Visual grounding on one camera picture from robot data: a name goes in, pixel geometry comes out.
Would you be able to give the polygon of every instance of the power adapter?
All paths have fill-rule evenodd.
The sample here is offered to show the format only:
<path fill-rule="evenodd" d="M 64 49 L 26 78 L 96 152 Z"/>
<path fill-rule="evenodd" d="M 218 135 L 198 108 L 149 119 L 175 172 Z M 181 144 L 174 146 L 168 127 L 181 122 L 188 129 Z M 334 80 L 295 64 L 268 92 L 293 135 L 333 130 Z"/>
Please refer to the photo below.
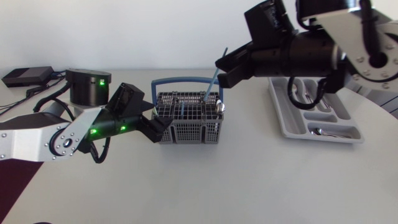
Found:
<path fill-rule="evenodd" d="M 51 66 L 34 68 L 17 68 L 1 80 L 7 87 L 40 85 L 44 86 L 51 80 L 54 72 Z"/>

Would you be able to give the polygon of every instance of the white plastic tray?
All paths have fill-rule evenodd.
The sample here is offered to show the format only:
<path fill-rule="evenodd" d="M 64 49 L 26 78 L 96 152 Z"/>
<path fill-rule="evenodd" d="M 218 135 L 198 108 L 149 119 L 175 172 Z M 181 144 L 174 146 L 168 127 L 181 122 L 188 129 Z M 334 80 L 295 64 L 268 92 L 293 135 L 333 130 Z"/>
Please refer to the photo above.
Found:
<path fill-rule="evenodd" d="M 326 108 L 323 103 L 319 103 L 312 110 L 300 110 L 290 102 L 287 96 L 288 80 L 284 77 L 269 78 L 269 92 L 278 114 L 282 134 L 285 137 L 346 143 L 364 142 L 361 131 L 336 94 L 325 94 L 323 97 L 331 108 Z M 294 83 L 297 85 L 297 98 L 300 102 L 306 102 L 305 86 L 307 86 L 311 98 L 314 99 L 313 96 L 316 95 L 318 85 L 316 79 L 296 78 Z M 328 134 L 348 136 L 349 138 L 311 134 L 311 131 L 316 128 L 322 128 Z"/>

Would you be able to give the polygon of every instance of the gray plastic basket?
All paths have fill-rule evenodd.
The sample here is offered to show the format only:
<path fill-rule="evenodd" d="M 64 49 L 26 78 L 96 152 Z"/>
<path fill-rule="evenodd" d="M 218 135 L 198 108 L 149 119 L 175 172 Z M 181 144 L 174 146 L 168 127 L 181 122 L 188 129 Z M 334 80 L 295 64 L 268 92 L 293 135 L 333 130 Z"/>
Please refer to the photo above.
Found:
<path fill-rule="evenodd" d="M 174 77 L 152 81 L 152 101 L 160 117 L 172 117 L 173 122 L 164 132 L 161 144 L 217 144 L 220 138 L 223 114 L 216 113 L 217 100 L 223 101 L 223 89 L 211 92 L 204 102 L 205 91 L 160 92 L 156 86 L 175 82 L 210 83 L 210 78 Z"/>

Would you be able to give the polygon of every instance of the blue handle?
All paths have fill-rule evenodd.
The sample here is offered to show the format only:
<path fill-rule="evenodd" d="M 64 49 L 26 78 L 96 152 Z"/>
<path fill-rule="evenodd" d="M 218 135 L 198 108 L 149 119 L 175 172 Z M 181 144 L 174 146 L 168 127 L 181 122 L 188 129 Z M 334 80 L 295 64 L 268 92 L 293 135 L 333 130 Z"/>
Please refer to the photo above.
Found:
<path fill-rule="evenodd" d="M 205 77 L 172 77 L 172 78 L 160 78 L 158 80 L 153 80 L 151 85 L 152 88 L 152 103 L 157 104 L 156 101 L 156 86 L 161 85 L 161 84 L 167 84 L 167 83 L 177 83 L 177 82 L 198 82 L 198 83 L 211 83 L 211 78 L 205 78 Z M 220 100 L 224 102 L 224 94 L 223 94 L 223 89 L 222 87 L 219 87 L 218 93 L 220 94 Z"/>

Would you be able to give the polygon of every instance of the white table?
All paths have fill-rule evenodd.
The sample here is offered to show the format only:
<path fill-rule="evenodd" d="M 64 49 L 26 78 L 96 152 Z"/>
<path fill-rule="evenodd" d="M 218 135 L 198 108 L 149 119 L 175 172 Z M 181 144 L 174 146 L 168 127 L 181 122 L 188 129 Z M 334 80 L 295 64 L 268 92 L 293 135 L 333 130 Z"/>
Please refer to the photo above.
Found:
<path fill-rule="evenodd" d="M 147 101 L 153 79 L 213 74 L 109 72 L 110 95 L 126 82 L 144 91 Z M 113 137 L 103 164 L 82 153 L 46 162 L 4 223 L 398 223 L 398 121 L 342 89 L 338 94 L 364 144 L 287 139 L 267 88 L 266 78 L 252 78 L 224 91 L 217 145 L 152 144 L 136 131 Z M 25 90 L 1 87 L 2 96 L 10 96 L 1 104 L 22 98 Z M 31 113 L 39 98 L 0 120 Z"/>

